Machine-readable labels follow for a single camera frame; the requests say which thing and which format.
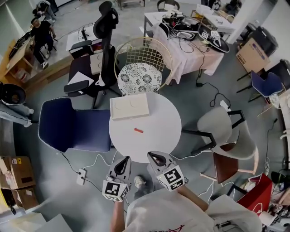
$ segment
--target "red marker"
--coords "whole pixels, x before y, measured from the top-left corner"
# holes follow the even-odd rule
[[[134,130],[137,131],[137,132],[143,133],[142,130],[139,130],[139,129],[137,129],[137,128],[134,128]]]

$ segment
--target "gray floor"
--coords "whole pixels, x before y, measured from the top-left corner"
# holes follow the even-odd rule
[[[211,82],[217,86],[220,91],[230,100],[232,110],[243,110],[249,125],[249,130],[255,142],[257,143],[260,162],[257,174],[264,171],[264,159],[266,155],[266,132],[271,128],[273,120],[277,117],[277,110],[271,109],[261,117],[257,115],[265,106],[264,99],[260,98],[254,102],[248,103],[252,90],[247,90],[236,94],[236,91],[247,85],[249,79],[237,82],[236,79],[245,73],[243,67],[235,57],[236,51],[232,49],[226,54],[220,66],[213,76],[203,75],[201,82]],[[197,72],[184,75],[179,85],[165,86],[160,90],[160,94],[167,97],[179,111],[183,126],[194,124],[194,122],[209,111],[211,107],[209,102],[213,99],[216,90],[206,85],[202,88],[196,88],[195,78]],[[41,91],[28,97],[27,105],[35,110],[34,117],[37,119],[40,114],[41,105],[45,100],[64,96],[63,86],[67,83],[68,76],[47,85]],[[108,93],[106,96],[99,95],[97,106],[99,109],[109,109],[109,98],[115,97]],[[217,98],[217,105],[223,99]],[[73,107],[76,109],[90,108],[92,99],[86,97],[76,97],[72,99]],[[269,136],[268,156],[271,160],[271,171],[279,170],[284,157],[283,143],[279,140],[281,135],[279,122],[275,124],[274,130]],[[31,157],[34,174],[37,181],[37,197],[41,207],[37,212],[41,212],[47,219],[51,219],[58,213],[62,213],[71,226],[73,231],[108,231],[110,217],[113,209],[113,202],[105,200],[98,190],[90,183],[84,186],[76,184],[77,175],[70,169],[66,160],[57,155],[56,152],[42,143],[37,135],[37,125],[24,128],[21,125],[14,125],[14,139],[17,155],[29,155]],[[200,138],[182,135],[180,142],[173,154],[178,157],[190,155],[194,144],[200,144]],[[107,162],[111,162],[115,149],[105,153]],[[93,164],[96,153],[68,150],[65,154],[75,169]],[[199,176],[199,172],[206,171],[207,174],[214,175],[213,156],[211,153],[201,154],[196,158],[189,158],[178,162],[184,175],[189,179],[189,188],[196,194],[205,191],[211,184],[211,181]],[[243,169],[252,169],[253,160],[241,161],[240,167]],[[102,186],[102,181],[108,172],[108,167],[102,160],[98,160],[94,167],[88,168],[87,178],[98,187]],[[137,174],[148,177],[146,165],[133,163],[131,180]],[[249,175],[236,174],[232,180],[241,182]],[[224,193],[230,185],[221,189],[221,185],[215,184],[214,192]],[[135,186],[132,187],[128,195],[129,202],[132,201],[132,195],[135,192]],[[202,196],[207,200],[210,191]]]

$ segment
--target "chair headrest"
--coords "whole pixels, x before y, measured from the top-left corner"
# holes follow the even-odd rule
[[[119,23],[119,16],[117,11],[112,8],[110,1],[103,2],[99,7],[99,11],[101,17],[95,22],[93,31],[97,38],[103,39],[116,28],[116,25]]]

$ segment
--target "concrete floor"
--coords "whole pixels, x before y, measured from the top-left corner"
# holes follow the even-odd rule
[[[78,14],[78,10],[69,13],[76,6],[81,4],[78,1],[68,4],[65,11],[60,9],[65,17],[61,17],[55,25],[57,38],[64,34],[79,28],[93,20],[99,18],[98,6],[101,1],[84,4],[81,8],[87,11],[87,14]],[[117,29],[113,31],[111,43],[117,46],[130,38],[141,36],[139,30],[140,26],[144,24],[144,12],[156,11],[156,1],[146,3],[143,8],[139,4],[125,7],[122,11],[117,8],[120,14],[120,22]],[[63,58],[66,46],[66,36],[59,40],[57,44],[57,55]],[[244,68],[235,57],[234,47],[231,52],[226,54],[220,66],[217,68],[213,76],[203,74],[200,82],[210,82],[219,88],[220,92],[225,94],[231,101],[232,110],[242,110],[250,133],[256,142],[260,154],[260,162],[257,174],[264,172],[264,159],[266,155],[266,134],[267,130],[271,128],[272,122],[278,117],[276,109],[270,109],[261,117],[257,117],[262,112],[265,106],[264,99],[260,98],[254,102],[248,103],[248,99],[253,90],[246,90],[242,93],[236,94],[236,91],[245,87],[250,81],[244,78],[237,82],[236,79],[245,73]],[[216,90],[205,85],[202,88],[196,88],[195,78],[198,72],[183,75],[179,85],[165,86],[160,90],[160,94],[168,98],[176,106],[179,111],[182,125],[194,125],[196,120],[204,113],[208,112],[211,107],[210,101],[213,99]],[[50,83],[42,90],[36,92],[34,95],[27,98],[27,105],[35,110],[34,119],[39,118],[41,105],[44,101],[56,97],[64,96],[63,86],[68,82],[68,75],[57,79]],[[99,94],[97,106],[99,109],[109,109],[109,99],[115,97],[114,94],[108,93],[106,96]],[[219,102],[224,100],[222,96],[217,97],[217,106]],[[91,107],[92,99],[88,96],[76,97],[72,99],[73,107],[75,109],[88,109]],[[40,207],[36,212],[41,212],[47,220],[55,217],[57,214],[63,214],[67,223],[74,232],[92,232],[92,231],[109,231],[111,214],[113,210],[113,202],[106,200],[98,190],[90,183],[85,183],[83,186],[76,184],[77,175],[70,169],[66,160],[56,154],[56,151],[46,146],[40,141],[37,134],[37,125],[32,125],[29,128],[24,128],[21,125],[14,125],[14,140],[17,155],[28,155],[31,158],[34,175],[36,178],[36,193]],[[282,159],[284,158],[283,142],[279,140],[282,133],[282,128],[279,121],[275,124],[274,129],[269,134],[269,151],[270,171],[278,171],[282,167]],[[234,131],[230,140],[237,138],[237,131]],[[201,139],[199,137],[192,137],[189,135],[181,135],[179,144],[173,151],[173,155],[178,157],[185,157],[190,155],[191,149],[195,145],[199,145]],[[112,161],[115,149],[103,154],[108,163]],[[65,155],[71,161],[74,169],[79,169],[87,165],[93,164],[96,153],[68,150]],[[188,187],[196,194],[206,191],[211,184],[211,180],[201,178],[200,172],[206,172],[209,175],[215,175],[213,166],[213,155],[211,153],[204,153],[196,158],[184,159],[178,161],[184,175],[189,179]],[[242,169],[252,169],[253,160],[241,161],[240,167]],[[102,160],[98,160],[94,167],[88,168],[87,178],[92,181],[99,188],[102,187],[103,179],[108,172],[108,167]],[[141,174],[146,178],[149,174],[146,170],[146,164],[133,163],[131,181],[134,176]],[[242,182],[249,177],[248,174],[236,174],[231,178],[235,182]],[[230,185],[221,187],[219,184],[214,185],[214,193],[226,193]],[[128,194],[128,201],[133,200],[133,193],[136,187],[132,186]],[[207,200],[209,195],[202,196]]]

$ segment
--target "black jeans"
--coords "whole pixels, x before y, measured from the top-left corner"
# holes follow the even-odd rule
[[[40,54],[40,49],[45,45],[48,45],[48,51],[51,52],[51,50],[53,49],[53,38],[51,38],[50,35],[47,35],[44,40],[42,41],[37,41],[36,45],[34,47],[34,51],[33,51],[33,55],[35,56],[35,58],[38,60],[39,63],[43,63],[44,62],[44,58],[42,57],[42,55]]]

